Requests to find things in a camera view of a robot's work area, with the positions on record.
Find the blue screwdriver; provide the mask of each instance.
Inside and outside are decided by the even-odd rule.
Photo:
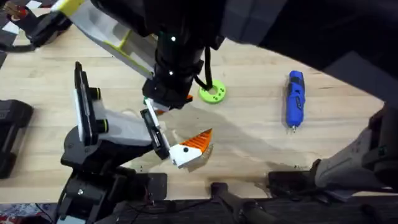
[[[291,71],[287,86],[286,123],[296,131],[304,119],[304,77],[299,71]]]

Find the green gear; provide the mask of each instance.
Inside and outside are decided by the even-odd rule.
[[[226,88],[224,84],[219,80],[213,80],[213,89],[216,90],[215,94],[211,94],[208,91],[206,91],[204,88],[200,88],[199,89],[200,98],[204,102],[210,104],[216,104],[223,101],[226,94]]]

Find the orange and white object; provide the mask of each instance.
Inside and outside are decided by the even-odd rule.
[[[206,151],[211,141],[211,131],[209,129],[197,136],[176,144],[170,148],[170,158],[178,168],[201,157]]]

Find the wooden table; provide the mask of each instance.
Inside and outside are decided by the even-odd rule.
[[[26,44],[20,34],[15,44]],[[74,63],[91,86],[100,87],[107,108],[139,114],[144,78],[86,38],[75,26],[35,52],[9,54],[0,70],[0,99],[35,108],[11,178],[0,180],[0,203],[56,202],[71,168],[62,166],[63,140],[76,125]],[[125,166],[169,176],[168,199],[208,198],[214,181],[226,181],[242,197],[266,197],[272,170],[308,169],[354,140],[382,102],[294,60],[226,40],[212,51],[215,79],[227,86],[218,105],[196,98],[160,117],[171,144],[213,128],[207,159],[177,169],[153,152]],[[305,75],[305,121],[295,134],[284,125],[284,87],[291,70]]]

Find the black cable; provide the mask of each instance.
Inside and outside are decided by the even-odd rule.
[[[200,85],[203,89],[209,91],[213,87],[213,79],[211,77],[211,52],[210,47],[205,47],[205,77],[206,77],[206,84],[203,83],[198,75],[195,75],[193,79],[195,82]]]
[[[50,223],[54,223],[54,221],[52,220],[52,218],[50,217],[50,215],[49,215],[47,212],[45,212],[45,211],[43,210],[43,208],[41,208],[41,207],[39,206],[38,203],[35,203],[35,205],[36,205],[36,207],[37,207],[42,213],[44,213],[44,215],[46,215],[46,216],[49,218]]]
[[[180,209],[176,209],[174,211],[164,211],[164,212],[147,212],[147,211],[144,211],[144,210],[139,210],[138,208],[133,207],[129,203],[127,203],[127,205],[128,205],[128,207],[130,207],[131,209],[135,210],[136,212],[141,212],[141,213],[148,214],[148,215],[161,215],[161,214],[171,214],[171,213],[182,212],[182,211],[188,210],[190,208],[197,207],[199,205],[204,205],[204,204],[210,203],[210,202],[211,202],[211,199],[208,199],[208,200],[204,200],[202,202],[198,202],[198,203],[194,203],[192,205],[188,205],[188,206],[180,208]]]
[[[142,213],[142,211],[146,208],[147,205],[148,204],[142,206],[142,208],[137,212],[137,215],[131,220],[130,224],[133,224],[137,220],[138,216]]]
[[[5,52],[5,53],[26,53],[26,52],[32,52],[36,48],[32,44],[28,45],[6,45],[3,43],[0,43],[0,51]]]

